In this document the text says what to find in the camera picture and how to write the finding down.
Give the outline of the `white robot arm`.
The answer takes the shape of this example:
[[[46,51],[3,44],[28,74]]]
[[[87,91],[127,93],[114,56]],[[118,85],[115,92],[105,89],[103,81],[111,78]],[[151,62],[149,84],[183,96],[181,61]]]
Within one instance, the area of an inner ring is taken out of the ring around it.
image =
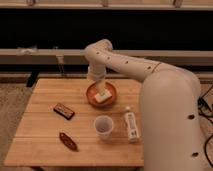
[[[96,82],[110,68],[142,84],[144,171],[204,171],[198,115],[201,84],[194,73],[160,61],[116,54],[107,39],[88,45],[85,58],[88,77]]]

